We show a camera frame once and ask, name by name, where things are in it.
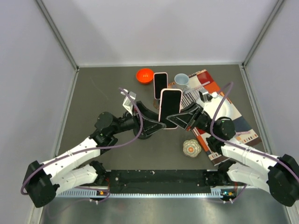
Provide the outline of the black round-base phone stand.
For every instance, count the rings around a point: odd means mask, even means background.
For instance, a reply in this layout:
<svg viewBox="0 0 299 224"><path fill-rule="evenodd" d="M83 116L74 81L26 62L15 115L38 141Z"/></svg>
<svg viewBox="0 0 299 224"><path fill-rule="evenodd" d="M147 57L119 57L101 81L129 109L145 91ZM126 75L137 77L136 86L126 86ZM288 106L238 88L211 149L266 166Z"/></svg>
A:
<svg viewBox="0 0 299 224"><path fill-rule="evenodd" d="M134 129L134 130L133 130L133 133L134 133L135 136L138 135L138 132L139 132L139 130L137 130L137 129ZM146 135L145 133L141 133L141 134L138 136L138 139L146 140L146 139L149 139L151 136L152 136L152 135Z"/></svg>

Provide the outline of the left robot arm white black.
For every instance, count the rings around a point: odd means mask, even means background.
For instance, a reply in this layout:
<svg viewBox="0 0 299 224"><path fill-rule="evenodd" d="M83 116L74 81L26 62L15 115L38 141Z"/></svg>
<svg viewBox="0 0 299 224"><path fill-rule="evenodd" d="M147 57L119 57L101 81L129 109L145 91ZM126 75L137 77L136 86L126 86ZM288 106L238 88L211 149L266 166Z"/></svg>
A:
<svg viewBox="0 0 299 224"><path fill-rule="evenodd" d="M95 131L72 149L51 160L28 165L21 193L28 195L35 207L47 205L66 190L90 183L103 184L106 170L93 159L117 148L116 134L133 131L135 138L147 138L166 128L160 116L140 101L121 117L101 113L94 126Z"/></svg>

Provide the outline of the phone with pink case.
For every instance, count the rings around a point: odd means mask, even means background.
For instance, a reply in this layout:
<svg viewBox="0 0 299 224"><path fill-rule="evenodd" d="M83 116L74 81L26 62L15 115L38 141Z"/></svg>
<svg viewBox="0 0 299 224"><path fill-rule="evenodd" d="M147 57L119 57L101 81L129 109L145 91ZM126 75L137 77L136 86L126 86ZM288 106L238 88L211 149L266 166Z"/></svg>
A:
<svg viewBox="0 0 299 224"><path fill-rule="evenodd" d="M168 88L168 74L166 72L154 73L154 98L160 99L162 89Z"/></svg>

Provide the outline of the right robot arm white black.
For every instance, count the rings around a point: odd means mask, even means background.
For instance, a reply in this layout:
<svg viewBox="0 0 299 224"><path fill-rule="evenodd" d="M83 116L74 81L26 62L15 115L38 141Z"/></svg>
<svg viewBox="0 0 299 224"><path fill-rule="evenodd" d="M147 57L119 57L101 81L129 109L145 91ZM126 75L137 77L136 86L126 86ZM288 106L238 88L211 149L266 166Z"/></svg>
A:
<svg viewBox="0 0 299 224"><path fill-rule="evenodd" d="M291 207L299 199L299 165L290 155L274 156L240 143L236 138L230 103L190 104L181 113L167 116L167 120L189 131L202 130L214 152L234 159L219 171L218 179L228 185L232 181L262 189L282 205Z"/></svg>

